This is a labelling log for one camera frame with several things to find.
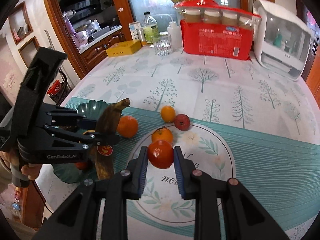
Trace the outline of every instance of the tablecloth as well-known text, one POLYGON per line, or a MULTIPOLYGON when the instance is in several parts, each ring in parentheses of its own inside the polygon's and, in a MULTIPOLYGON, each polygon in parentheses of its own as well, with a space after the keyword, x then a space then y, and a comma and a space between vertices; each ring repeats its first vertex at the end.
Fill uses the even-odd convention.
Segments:
MULTIPOLYGON (((262 68, 254 55, 251 60, 239 61, 181 50, 159 57, 152 48, 143 48, 131 56, 104 60, 64 103, 71 96, 106 102, 129 97, 137 108, 160 111, 171 105, 177 113, 195 119, 319 144, 319 109, 310 94, 304 82, 262 68)), ((61 182, 50 165, 43 167, 37 183, 53 209, 76 187, 61 182)), ((301 238, 313 219, 287 234, 301 238)), ((143 232, 133 234, 130 223, 141 222, 128 219, 130 239, 141 239, 143 232)), ((166 234, 161 230, 161 238, 166 234)))

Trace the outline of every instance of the red jar lid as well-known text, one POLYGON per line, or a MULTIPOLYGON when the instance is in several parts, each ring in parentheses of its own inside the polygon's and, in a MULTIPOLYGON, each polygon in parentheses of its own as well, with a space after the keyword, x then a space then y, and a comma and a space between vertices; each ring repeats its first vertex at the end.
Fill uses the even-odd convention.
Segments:
POLYGON ((49 88, 47 94, 48 95, 55 95, 59 92, 59 90, 61 89, 61 83, 60 83, 60 80, 56 80, 52 86, 49 88))

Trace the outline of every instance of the tomato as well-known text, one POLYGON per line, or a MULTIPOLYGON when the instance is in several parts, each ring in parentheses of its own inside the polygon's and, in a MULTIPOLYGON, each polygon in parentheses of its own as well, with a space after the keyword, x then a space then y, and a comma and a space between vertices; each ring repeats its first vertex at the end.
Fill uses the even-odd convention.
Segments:
POLYGON ((148 147, 148 159, 156 168, 170 168, 173 163, 173 148, 171 144, 164 140, 151 143, 148 147))
POLYGON ((81 163, 75 163, 75 166, 78 168, 78 170, 85 170, 88 168, 88 163, 87 162, 81 162, 81 163))

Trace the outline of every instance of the screw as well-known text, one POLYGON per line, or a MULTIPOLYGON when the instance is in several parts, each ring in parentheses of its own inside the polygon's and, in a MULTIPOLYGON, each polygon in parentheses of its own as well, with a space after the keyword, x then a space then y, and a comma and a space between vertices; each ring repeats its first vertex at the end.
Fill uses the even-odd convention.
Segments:
POLYGON ((83 181, 83 183, 84 183, 86 186, 90 186, 90 185, 93 184, 93 180, 92 180, 92 179, 85 179, 85 180, 83 181))
POLYGON ((195 175, 195 176, 201 176, 202 175, 202 171, 201 170, 193 170, 192 174, 195 175))
POLYGON ((126 177, 130 175, 130 171, 129 170, 122 170, 120 171, 121 176, 126 177))
POLYGON ((239 181, 237 179, 231 178, 229 179, 229 184, 232 186, 237 186, 239 184, 239 181))

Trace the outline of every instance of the cable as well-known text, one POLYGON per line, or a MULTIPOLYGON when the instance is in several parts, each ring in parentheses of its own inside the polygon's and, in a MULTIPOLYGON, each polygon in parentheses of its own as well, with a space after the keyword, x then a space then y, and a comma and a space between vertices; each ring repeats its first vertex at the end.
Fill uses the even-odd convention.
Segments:
POLYGON ((45 208, 46 208, 51 214, 53 214, 53 212, 47 207, 45 201, 43 200, 42 194, 39 192, 38 186, 35 184, 34 180, 32 180, 32 184, 33 184, 33 186, 35 187, 36 191, 38 192, 38 194, 39 194, 42 202, 44 203, 45 208))
POLYGON ((62 93, 60 94, 60 97, 59 97, 59 100, 57 100, 57 104, 56 106, 58 105, 60 99, 62 98, 64 92, 66 91, 66 88, 67 88, 67 85, 68 85, 68 79, 67 79, 67 76, 65 75, 65 73, 62 72, 62 70, 59 69, 59 73, 63 76, 64 80, 65 80, 65 84, 64 84, 64 88, 63 88, 63 91, 62 93))

